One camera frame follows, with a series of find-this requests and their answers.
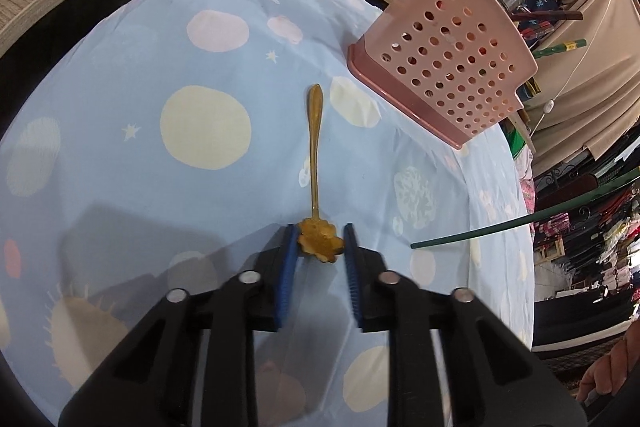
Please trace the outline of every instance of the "light blue tablecloth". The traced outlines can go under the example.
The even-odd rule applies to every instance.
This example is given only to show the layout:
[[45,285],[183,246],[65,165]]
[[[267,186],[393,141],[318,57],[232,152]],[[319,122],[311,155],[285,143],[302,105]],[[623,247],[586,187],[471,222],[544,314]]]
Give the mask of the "light blue tablecloth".
[[[134,0],[47,75],[0,144],[0,347],[56,422],[164,293],[217,287],[308,216],[305,93],[324,90],[320,207],[391,269],[470,286],[530,344],[525,213],[497,126],[454,151],[345,62],[362,0]],[[261,425],[386,425],[386,336],[351,318],[344,263],[298,263],[290,320],[256,338]]]

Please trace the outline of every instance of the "metal screw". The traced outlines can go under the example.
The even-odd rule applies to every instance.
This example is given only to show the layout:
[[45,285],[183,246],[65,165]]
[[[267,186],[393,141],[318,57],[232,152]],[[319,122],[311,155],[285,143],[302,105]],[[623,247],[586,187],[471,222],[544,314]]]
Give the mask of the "metal screw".
[[172,303],[182,302],[186,298],[187,298],[187,292],[184,291],[182,288],[174,288],[166,295],[166,299]]
[[476,296],[469,288],[458,288],[453,292],[453,297],[459,302],[471,302]]
[[396,272],[386,271],[378,275],[378,280],[385,284],[398,284],[400,276]]
[[254,284],[260,280],[260,274],[253,270],[247,270],[246,272],[242,272],[238,279],[244,284]]

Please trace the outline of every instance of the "spoon handle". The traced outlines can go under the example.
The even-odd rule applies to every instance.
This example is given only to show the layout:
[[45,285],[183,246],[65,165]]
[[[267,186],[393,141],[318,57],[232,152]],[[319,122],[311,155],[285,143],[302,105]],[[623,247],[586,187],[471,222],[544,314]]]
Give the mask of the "spoon handle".
[[311,163],[311,216],[320,218],[318,204],[318,140],[320,137],[320,122],[322,120],[322,87],[314,85],[309,90],[306,104],[306,115],[309,119],[309,151]]

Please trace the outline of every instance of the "white star print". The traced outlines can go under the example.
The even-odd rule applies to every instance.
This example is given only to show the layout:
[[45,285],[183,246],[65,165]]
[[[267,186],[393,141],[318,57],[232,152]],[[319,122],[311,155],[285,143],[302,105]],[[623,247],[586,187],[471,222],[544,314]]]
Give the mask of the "white star print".
[[141,129],[141,127],[136,127],[136,124],[128,124],[126,127],[123,127],[124,131],[124,141],[128,141],[129,138],[135,138],[136,133]]

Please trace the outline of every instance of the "finger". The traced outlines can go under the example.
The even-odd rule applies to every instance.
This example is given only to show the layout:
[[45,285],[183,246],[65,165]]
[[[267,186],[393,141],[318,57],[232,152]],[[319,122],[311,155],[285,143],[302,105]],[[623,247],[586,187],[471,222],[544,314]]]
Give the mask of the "finger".
[[625,339],[627,369],[631,372],[640,360],[640,321],[629,326],[625,333]]
[[609,354],[611,360],[611,394],[615,395],[626,381],[626,340],[613,346]]
[[595,380],[593,380],[593,370],[595,368],[596,362],[593,362],[590,365],[590,367],[582,377],[582,380],[580,380],[580,389],[578,390],[578,396],[575,397],[578,402],[584,402],[589,396],[589,393],[596,387],[596,382]]
[[611,383],[611,357],[605,355],[596,360],[596,367],[593,368],[593,380],[596,382],[596,391],[598,394],[609,394],[612,390]]

